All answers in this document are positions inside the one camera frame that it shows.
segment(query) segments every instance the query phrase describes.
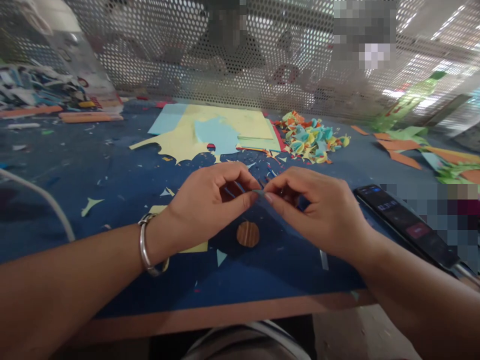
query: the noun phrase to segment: table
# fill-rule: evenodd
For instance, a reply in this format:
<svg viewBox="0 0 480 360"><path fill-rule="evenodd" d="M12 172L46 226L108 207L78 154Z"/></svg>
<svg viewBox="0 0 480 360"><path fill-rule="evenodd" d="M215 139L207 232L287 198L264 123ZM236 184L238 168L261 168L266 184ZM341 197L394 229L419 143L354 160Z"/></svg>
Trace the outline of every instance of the table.
<svg viewBox="0 0 480 360"><path fill-rule="evenodd" d="M1 161L15 174L48 190L71 221L77 239L137 222L153 205L167 205L172 197L159 195L165 187L174 192L194 170L212 165L210 154L175 165L163 160L156 144L130 150L129 145L150 137L148 129L161 111L130 101L126 121L100 124L63 124L56 116L40 120L43 129L2 133ZM303 114L307 120L311 116ZM279 120L280 114L269 118ZM349 126L323 119L339 135L351 136L350 146L332 153L333 164L310 164L293 160L286 153L267 158L245 150L223 155L223 162L256 163L251 173L262 178L270 164L280 173L300 166L343 178L349 186L377 184L437 185L433 171L420 153L408 152L423 170L390 160L373 136L363 136ZM11 151L27 144L28 152ZM432 141L434 146L456 149ZM2 233L0 262L40 252L67 242L52 209L36 193L5 182L0 187ZM81 217L87 197L105 199ZM397 241L367 210L367 220ZM247 249L236 241L236 229L245 221L260 229L260 243ZM217 265L217 251L227 258ZM91 344L125 338L152 336L198 328L288 317L368 305L374 299L351 266L328 256L329 270L322 269L320 253L298 234L280 225L264 206L256 205L209 241L207 252L178 254L168 271L158 278L146 273L137 278L105 306L73 340Z"/></svg>

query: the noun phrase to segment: perforated metal screen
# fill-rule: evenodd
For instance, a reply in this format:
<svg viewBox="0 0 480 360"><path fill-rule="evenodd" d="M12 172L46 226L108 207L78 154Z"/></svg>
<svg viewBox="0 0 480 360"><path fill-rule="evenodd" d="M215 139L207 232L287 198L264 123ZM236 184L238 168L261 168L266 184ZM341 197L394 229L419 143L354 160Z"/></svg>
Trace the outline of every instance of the perforated metal screen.
<svg viewBox="0 0 480 360"><path fill-rule="evenodd" d="M396 64L345 69L332 61L334 1L66 0L121 92L370 121L409 85L448 72L405 120L422 124L480 85L480 3L396 3ZM19 13L0 8L1 57L62 63ZM476 96L437 128L478 123Z"/></svg>

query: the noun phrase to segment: blue tabletop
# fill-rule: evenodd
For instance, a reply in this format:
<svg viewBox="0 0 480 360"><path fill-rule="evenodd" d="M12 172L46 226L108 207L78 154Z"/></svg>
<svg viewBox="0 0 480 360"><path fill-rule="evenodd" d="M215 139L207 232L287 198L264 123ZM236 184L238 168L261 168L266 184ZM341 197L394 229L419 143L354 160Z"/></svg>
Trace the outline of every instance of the blue tabletop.
<svg viewBox="0 0 480 360"><path fill-rule="evenodd" d="M32 120L54 132L42 135L42 129L28 129L2 133L1 162L55 197L77 239L107 231L104 225L114 229L132 224L151 206L167 205L172 200L171 196L160 197L165 187L176 193L191 172L215 161L210 154L199 154L192 161L175 165L175 161L165 161L164 155L158 155L156 144L130 150L128 146L150 137L147 131L160 111L128 103L126 121L92 125L64 124L57 117ZM271 114L269 118L279 120L280 116ZM291 159L287 153L278 155L287 159L278 164L252 150L223 155L221 160L247 165L256 162L250 169L256 178L268 173L269 164L277 174L299 166L342 178L352 189L372 183L437 186L434 172L419 152L405 154L415 158L422 170L392 161L373 136L363 136L350 126L325 118L323 123L340 128L340 135L351 136L347 148L330 154L333 164L308 164ZM20 144L29 145L29 152L11 151L12 145ZM0 185L0 194L0 262L67 243L59 220L39 195L11 181ZM88 216L81 217L87 197L104 201ZM364 213L377 230L397 240L369 212ZM260 231L260 242L252 249L236 240L237 227L245 220L255 222ZM220 266L217 249L227 254ZM328 263L329 270L323 270L319 250L280 223L263 201L212 238L207 252L173 256L164 274L157 278L141 275L97 317L349 292L365 287L359 274L344 261L328 256Z"/></svg>

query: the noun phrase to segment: silver bangle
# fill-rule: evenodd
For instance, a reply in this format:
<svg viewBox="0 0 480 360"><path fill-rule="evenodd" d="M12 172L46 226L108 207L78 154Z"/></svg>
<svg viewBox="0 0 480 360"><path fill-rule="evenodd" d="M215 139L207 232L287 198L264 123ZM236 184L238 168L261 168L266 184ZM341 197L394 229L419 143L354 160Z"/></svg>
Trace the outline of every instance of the silver bangle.
<svg viewBox="0 0 480 360"><path fill-rule="evenodd" d="M156 214L152 213L147 213L145 214L140 221L138 222L138 225L140 225L140 255L141 255L141 261L143 262L143 266L145 267L146 271L153 276L154 278L160 275L160 271L157 270L155 266L152 266L149 260L149 256L147 255L147 248L145 247L145 228L147 227L147 224L150 222L150 220L155 217Z"/></svg>

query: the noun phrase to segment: hand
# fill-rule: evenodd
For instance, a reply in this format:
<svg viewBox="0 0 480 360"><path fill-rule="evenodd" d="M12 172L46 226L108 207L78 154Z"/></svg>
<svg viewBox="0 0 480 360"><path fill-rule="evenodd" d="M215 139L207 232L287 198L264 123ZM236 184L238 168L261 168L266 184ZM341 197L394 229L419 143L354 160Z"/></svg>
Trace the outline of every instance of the hand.
<svg viewBox="0 0 480 360"><path fill-rule="evenodd" d="M154 238L155 233L165 235L159 242L172 241L172 254L190 249L211 239L248 210L257 200L258 195L251 191L255 189L260 190L259 183L241 162L201 168L186 179L170 205L152 219L147 230L150 227Z"/></svg>
<svg viewBox="0 0 480 360"><path fill-rule="evenodd" d="M264 191L287 223L330 255L353 263L375 246L378 237L344 180L291 167L271 180ZM311 202L305 212L293 206L300 194Z"/></svg>

